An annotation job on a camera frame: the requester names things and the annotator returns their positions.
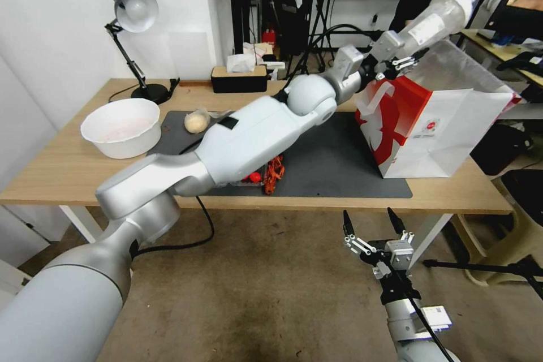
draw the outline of paper bag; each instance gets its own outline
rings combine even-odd
[[[356,119],[384,178],[449,177],[513,96],[440,41],[408,75],[370,83],[355,98]]]

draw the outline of plastic chair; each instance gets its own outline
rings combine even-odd
[[[464,216],[455,216],[452,223],[471,263],[506,266],[540,251],[543,246],[543,170],[511,170],[494,179],[493,183],[514,209],[512,230],[505,238],[485,249]],[[503,273],[466,273],[481,285],[517,280],[514,275]]]

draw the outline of floor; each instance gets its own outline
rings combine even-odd
[[[93,215],[101,225],[98,208]],[[211,210],[215,238],[182,252],[137,257],[128,300],[99,361],[394,361],[380,286],[342,245],[340,212]],[[363,239],[394,236],[385,214],[351,213]],[[403,217],[416,232],[420,216]],[[201,211],[184,210],[157,243],[207,235]],[[83,243],[73,229],[23,269]],[[453,260],[440,235],[425,258]],[[525,284],[481,288],[461,271],[417,265],[424,305],[444,305],[441,334],[466,361],[541,361],[543,304]]]

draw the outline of monitor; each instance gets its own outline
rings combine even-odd
[[[543,0],[501,0],[485,28],[543,40]]]

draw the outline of wooden table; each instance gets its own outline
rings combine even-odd
[[[168,86],[167,80],[152,82]],[[140,157],[113,160],[105,157],[91,143],[83,140],[79,127],[83,119],[107,103],[113,93],[135,81],[111,79],[57,134],[47,147],[0,193],[0,204],[59,205],[74,225],[90,242],[101,233],[85,206],[98,206],[94,191]],[[268,82],[266,94],[275,94],[283,81]],[[181,83],[171,100],[160,105],[161,120],[170,110],[222,111],[238,109],[260,97],[262,93],[215,94],[210,84]],[[129,97],[127,91],[118,98]],[[354,111],[352,101],[339,106],[339,111]],[[430,244],[453,213],[507,214],[511,206],[494,188],[479,167],[468,158],[451,178],[409,179],[413,193],[410,199],[328,198],[274,196],[203,196],[208,208],[215,209],[278,209],[278,210],[371,210],[385,211],[388,206],[398,213],[428,213],[426,221],[413,241],[416,256]],[[182,208],[198,208],[192,198],[177,197]]]
[[[522,46],[515,44],[506,45],[504,47],[493,46],[490,41],[486,40],[480,35],[477,35],[476,29],[464,29],[461,31],[460,34],[463,38],[466,38],[474,44],[478,45],[480,48],[484,49],[486,52],[496,57],[501,62],[508,61],[509,59],[515,58],[520,53],[527,51],[527,49],[523,48]],[[517,69],[515,69],[515,71],[524,76],[526,80],[535,83],[540,87],[543,87],[543,77],[532,74],[528,71]]]

